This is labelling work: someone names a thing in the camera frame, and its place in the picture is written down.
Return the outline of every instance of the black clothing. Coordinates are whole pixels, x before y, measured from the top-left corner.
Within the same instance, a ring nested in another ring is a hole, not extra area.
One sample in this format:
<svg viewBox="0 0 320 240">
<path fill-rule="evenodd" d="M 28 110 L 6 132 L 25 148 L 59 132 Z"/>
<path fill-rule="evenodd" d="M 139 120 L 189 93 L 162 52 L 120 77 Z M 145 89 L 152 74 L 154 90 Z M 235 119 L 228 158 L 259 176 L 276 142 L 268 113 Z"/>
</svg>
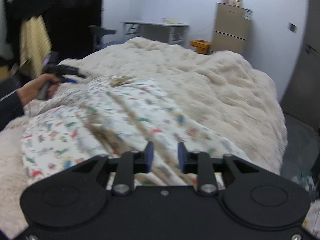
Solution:
<svg viewBox="0 0 320 240">
<path fill-rule="evenodd" d="M 4 0 L 7 20 L 6 41 L 12 44 L 14 59 L 20 62 L 20 24 L 42 15 L 59 60 L 92 53 L 93 38 L 88 26 L 101 25 L 102 0 Z"/>
<path fill-rule="evenodd" d="M 0 100 L 0 131 L 13 119 L 23 116 L 23 107 L 17 92 Z"/>
</svg>

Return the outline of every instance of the patterned bedsheet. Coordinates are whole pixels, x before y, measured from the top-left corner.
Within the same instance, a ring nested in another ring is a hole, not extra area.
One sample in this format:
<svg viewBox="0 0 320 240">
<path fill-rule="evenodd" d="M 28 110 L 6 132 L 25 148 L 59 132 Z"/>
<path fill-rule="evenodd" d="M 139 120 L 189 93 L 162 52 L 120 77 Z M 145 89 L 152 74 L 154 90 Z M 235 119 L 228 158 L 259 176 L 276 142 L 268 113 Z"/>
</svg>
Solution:
<svg viewBox="0 0 320 240">
<path fill-rule="evenodd" d="M 30 119 L 22 138 L 29 183 L 98 154 L 110 157 L 155 143 L 152 172 L 136 185 L 195 184 L 179 169 L 177 144 L 212 157 L 232 153 L 250 159 L 234 143 L 186 116 L 154 80 L 112 87 L 106 78 L 69 89 L 51 102 L 59 107 Z"/>
</svg>

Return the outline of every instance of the chair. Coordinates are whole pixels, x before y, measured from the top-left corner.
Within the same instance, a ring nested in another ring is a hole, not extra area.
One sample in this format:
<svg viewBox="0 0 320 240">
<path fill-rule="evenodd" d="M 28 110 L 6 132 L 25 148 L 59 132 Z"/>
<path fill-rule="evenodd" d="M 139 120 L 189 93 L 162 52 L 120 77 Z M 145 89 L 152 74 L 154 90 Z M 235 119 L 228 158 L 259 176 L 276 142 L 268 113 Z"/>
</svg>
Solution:
<svg viewBox="0 0 320 240">
<path fill-rule="evenodd" d="M 96 25 L 90 25 L 90 32 L 93 36 L 93 52 L 96 52 L 100 49 L 104 49 L 107 46 L 114 45 L 114 44 L 120 44 L 117 41 L 111 41 L 105 44 L 102 44 L 102 37 L 105 35 L 113 35 L 116 34 L 116 30 L 106 30 L 102 27 L 96 26 Z"/>
</svg>

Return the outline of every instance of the white desk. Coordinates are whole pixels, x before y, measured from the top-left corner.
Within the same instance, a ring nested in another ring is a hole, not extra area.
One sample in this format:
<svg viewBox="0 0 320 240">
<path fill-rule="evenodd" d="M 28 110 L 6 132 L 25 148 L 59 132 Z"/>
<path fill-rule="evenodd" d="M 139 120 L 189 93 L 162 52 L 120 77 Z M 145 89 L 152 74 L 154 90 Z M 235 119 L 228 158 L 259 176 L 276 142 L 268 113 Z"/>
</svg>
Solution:
<svg viewBox="0 0 320 240">
<path fill-rule="evenodd" d="M 155 23 L 155 22 L 144 22 L 144 21 L 126 21 L 122 22 L 123 23 L 123 32 L 124 32 L 124 38 L 126 35 L 131 35 L 131 34 L 139 34 L 141 35 L 141 28 L 144 25 L 153 25 L 153 26 L 159 26 L 161 28 L 167 28 L 169 31 L 169 39 L 168 39 L 168 44 L 178 44 L 181 43 L 184 45 L 184 43 L 187 40 L 187 34 L 188 34 L 188 29 L 189 25 L 186 24 L 172 24 L 172 23 Z M 183 31 L 178 33 L 176 29 L 182 28 Z"/>
</svg>

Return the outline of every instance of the orange box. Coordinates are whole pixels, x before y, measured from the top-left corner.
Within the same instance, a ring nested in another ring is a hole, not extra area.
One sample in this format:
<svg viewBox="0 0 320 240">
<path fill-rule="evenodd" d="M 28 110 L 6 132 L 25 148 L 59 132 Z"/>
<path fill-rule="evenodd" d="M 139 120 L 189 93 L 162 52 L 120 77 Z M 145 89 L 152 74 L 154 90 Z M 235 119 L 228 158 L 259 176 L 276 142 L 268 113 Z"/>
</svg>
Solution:
<svg viewBox="0 0 320 240">
<path fill-rule="evenodd" d="M 190 46 L 196 47 L 197 53 L 207 55 L 209 52 L 209 47 L 211 46 L 211 42 L 203 40 L 194 40 L 190 41 Z"/>
</svg>

